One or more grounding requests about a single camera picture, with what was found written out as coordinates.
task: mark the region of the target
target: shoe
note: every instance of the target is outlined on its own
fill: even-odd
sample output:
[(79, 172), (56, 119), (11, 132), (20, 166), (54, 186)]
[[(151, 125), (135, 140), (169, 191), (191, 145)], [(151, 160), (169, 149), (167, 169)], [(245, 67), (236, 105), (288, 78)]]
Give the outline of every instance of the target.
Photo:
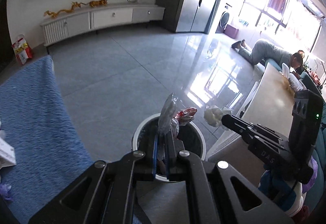
[(231, 45), (231, 48), (235, 49), (238, 48), (238, 44), (241, 44), (241, 41), (235, 42), (234, 44)]

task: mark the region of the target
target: crumpled paper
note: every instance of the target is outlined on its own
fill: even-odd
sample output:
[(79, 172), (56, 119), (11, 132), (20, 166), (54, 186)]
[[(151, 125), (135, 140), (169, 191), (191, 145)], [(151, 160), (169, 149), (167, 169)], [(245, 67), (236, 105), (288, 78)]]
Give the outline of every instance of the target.
[(213, 127), (222, 127), (224, 130), (229, 130), (226, 126), (222, 125), (223, 115), (232, 115), (232, 110), (226, 107), (219, 108), (216, 105), (206, 108), (204, 111), (205, 121)]

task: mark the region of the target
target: tv cabinet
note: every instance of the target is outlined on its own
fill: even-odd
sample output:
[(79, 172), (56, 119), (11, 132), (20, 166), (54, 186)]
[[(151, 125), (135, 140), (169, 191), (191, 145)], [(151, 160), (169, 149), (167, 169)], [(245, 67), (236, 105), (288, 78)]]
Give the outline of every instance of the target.
[(44, 45), (49, 46), (61, 40), (95, 31), (102, 28), (124, 24), (162, 20), (164, 8), (152, 4), (114, 4), (77, 9), (73, 13), (47, 18), (42, 24)]

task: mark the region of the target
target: cabinet drawer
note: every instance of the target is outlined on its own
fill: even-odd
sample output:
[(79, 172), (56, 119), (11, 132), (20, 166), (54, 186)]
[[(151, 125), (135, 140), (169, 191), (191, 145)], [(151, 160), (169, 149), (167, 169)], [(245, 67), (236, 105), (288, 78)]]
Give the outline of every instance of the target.
[(110, 9), (93, 12), (94, 28), (130, 23), (132, 8)]
[(82, 13), (68, 17), (66, 20), (66, 25), (69, 36), (88, 32), (91, 29), (89, 13)]
[(162, 20), (163, 14), (163, 7), (135, 7), (132, 13), (132, 22), (139, 23), (152, 20)]

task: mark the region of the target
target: sofa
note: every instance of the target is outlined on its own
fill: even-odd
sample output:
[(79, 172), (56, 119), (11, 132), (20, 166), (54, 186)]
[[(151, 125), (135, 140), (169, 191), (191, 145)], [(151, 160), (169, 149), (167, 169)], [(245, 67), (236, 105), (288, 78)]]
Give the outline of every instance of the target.
[[(282, 71), (280, 66), (272, 59), (267, 59), (265, 61), (265, 66), (270, 63), (272, 66), (274, 66), (277, 70)], [(309, 75), (306, 72), (303, 72), (300, 75), (301, 81), (306, 86), (307, 89), (313, 91), (314, 93), (322, 96), (313, 83), (312, 79), (309, 77)], [(313, 187), (307, 192), (306, 198), (304, 200), (304, 204), (309, 207), (309, 211), (311, 212), (317, 205), (318, 201), (322, 197), (322, 194), (325, 190), (325, 163), (326, 163), (326, 103), (325, 101), (323, 105), (323, 112), (322, 112), (322, 120), (320, 124), (320, 129), (318, 132), (317, 140), (316, 140), (316, 146), (312, 153), (312, 156), (316, 160), (318, 164), (318, 172), (317, 172), (317, 178), (315, 181), (315, 184)]]

